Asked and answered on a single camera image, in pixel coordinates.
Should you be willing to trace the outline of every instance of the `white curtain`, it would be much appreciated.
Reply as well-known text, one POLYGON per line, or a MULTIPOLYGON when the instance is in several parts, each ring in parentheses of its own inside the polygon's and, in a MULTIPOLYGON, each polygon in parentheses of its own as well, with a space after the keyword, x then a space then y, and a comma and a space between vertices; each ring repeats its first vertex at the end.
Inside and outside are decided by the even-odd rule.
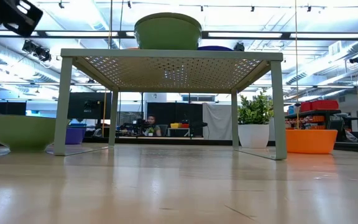
POLYGON ((204 139, 232 140, 231 105, 203 103, 203 121, 208 123, 208 128, 203 128, 204 139))

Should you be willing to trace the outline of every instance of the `black camera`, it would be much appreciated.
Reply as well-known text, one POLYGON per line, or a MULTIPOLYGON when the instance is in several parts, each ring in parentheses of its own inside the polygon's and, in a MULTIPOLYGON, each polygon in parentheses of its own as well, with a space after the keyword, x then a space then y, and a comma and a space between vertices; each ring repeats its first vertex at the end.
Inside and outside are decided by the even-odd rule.
POLYGON ((358 57, 349 59, 350 63, 358 63, 358 57))

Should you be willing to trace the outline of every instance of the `large green bowl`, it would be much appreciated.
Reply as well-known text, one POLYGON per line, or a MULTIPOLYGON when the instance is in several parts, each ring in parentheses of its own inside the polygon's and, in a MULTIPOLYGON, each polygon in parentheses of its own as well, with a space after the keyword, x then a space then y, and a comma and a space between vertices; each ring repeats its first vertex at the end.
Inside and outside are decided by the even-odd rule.
POLYGON ((193 24, 175 18, 156 18, 135 27, 140 49, 197 50, 201 31, 193 24))
POLYGON ((141 24, 144 21, 147 21, 149 19, 157 19, 157 18, 181 19, 183 21, 187 21, 187 22, 193 24, 194 26, 199 28, 199 30, 202 30, 201 24, 196 19, 194 19, 193 17, 187 16, 187 15, 184 15, 184 14, 180 14, 180 13, 172 13, 172 12, 161 12, 161 13, 155 13, 155 14, 145 16, 145 17, 139 19, 136 22, 135 27, 137 27, 139 24, 141 24))
POLYGON ((0 143, 11 152, 43 151, 53 143, 54 118, 0 114, 0 143))

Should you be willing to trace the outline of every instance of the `purple bin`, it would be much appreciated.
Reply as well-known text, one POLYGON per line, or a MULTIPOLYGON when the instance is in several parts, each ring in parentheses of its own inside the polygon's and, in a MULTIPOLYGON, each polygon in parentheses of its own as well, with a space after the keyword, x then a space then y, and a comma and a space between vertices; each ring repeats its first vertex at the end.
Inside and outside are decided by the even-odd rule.
POLYGON ((67 128, 66 144, 81 144, 86 128, 67 128))

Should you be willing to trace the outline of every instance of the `shelf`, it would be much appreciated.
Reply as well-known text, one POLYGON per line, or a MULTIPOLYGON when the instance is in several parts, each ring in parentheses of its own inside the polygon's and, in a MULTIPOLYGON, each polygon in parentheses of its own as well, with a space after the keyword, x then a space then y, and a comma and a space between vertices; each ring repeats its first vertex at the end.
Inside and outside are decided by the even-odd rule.
MULTIPOLYGON (((326 115, 326 114, 337 114, 341 110, 315 110, 315 111, 306 111, 299 113, 299 117, 305 117, 309 115, 326 115)), ((296 114, 287 115, 285 118, 296 118, 296 114)))
POLYGON ((62 49, 73 65, 110 90, 231 93, 270 71, 281 53, 197 50, 62 49))

